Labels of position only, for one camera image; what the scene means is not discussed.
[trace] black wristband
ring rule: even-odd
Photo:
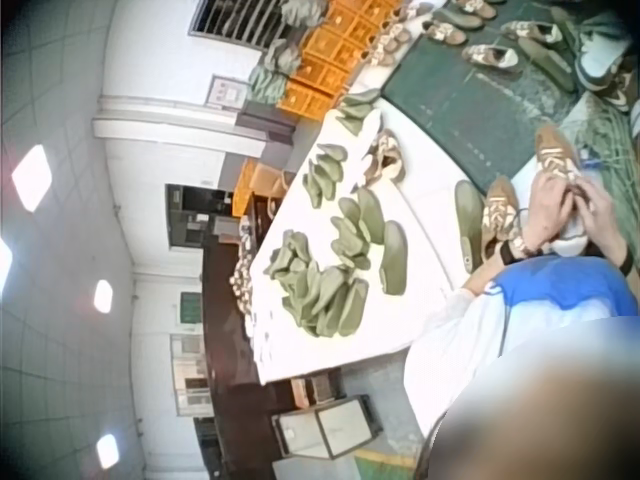
[[[631,248],[629,248],[629,245],[627,245],[627,256],[624,258],[624,262],[622,262],[622,265],[620,265],[620,271],[625,276],[625,278],[628,277],[633,270],[633,265],[633,254],[631,253]]]
[[[518,263],[524,260],[524,259],[518,259],[513,256],[513,252],[511,251],[511,246],[509,245],[508,241],[504,242],[500,247],[500,258],[502,258],[502,264],[505,267],[508,267],[509,265],[513,265],[514,263]]]

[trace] blue object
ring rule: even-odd
[[[622,273],[602,258],[532,258],[508,267],[494,284],[498,288],[487,294],[503,294],[509,308],[548,300],[567,311],[586,300],[599,299],[609,306],[612,316],[638,315],[638,302]]]

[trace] fluorescent light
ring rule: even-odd
[[[6,243],[0,238],[0,293],[4,290],[4,284],[9,276],[9,270],[11,270],[11,263],[13,262],[13,253]]]
[[[22,205],[34,212],[51,186],[51,169],[42,145],[36,145],[11,175]]]
[[[100,313],[109,313],[111,311],[111,300],[113,299],[113,289],[109,282],[100,280],[96,287],[96,295],[93,304]]]
[[[105,435],[98,440],[96,450],[98,450],[98,457],[103,470],[113,467],[120,460],[118,444],[113,435]]]

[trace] white wall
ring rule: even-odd
[[[105,142],[118,218],[136,273],[197,278],[202,250],[170,249],[165,185],[217,186],[224,153],[131,140]]]
[[[142,448],[150,472],[205,471],[193,419],[178,416],[174,394],[170,334],[202,332],[202,325],[178,323],[182,291],[199,292],[201,287],[189,279],[172,282],[138,277],[136,281],[131,370],[135,411],[142,420]]]
[[[203,105],[212,75],[247,80],[261,52],[189,35],[199,0],[120,0],[103,93]]]

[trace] person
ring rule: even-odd
[[[404,371],[409,402],[427,437],[423,469],[447,410],[492,361],[551,329],[638,315],[640,278],[614,213],[611,196],[596,182],[578,176],[570,184],[542,169],[532,183],[521,233],[499,243],[427,321]],[[579,215],[591,242],[588,251],[595,254],[541,255],[571,215]]]

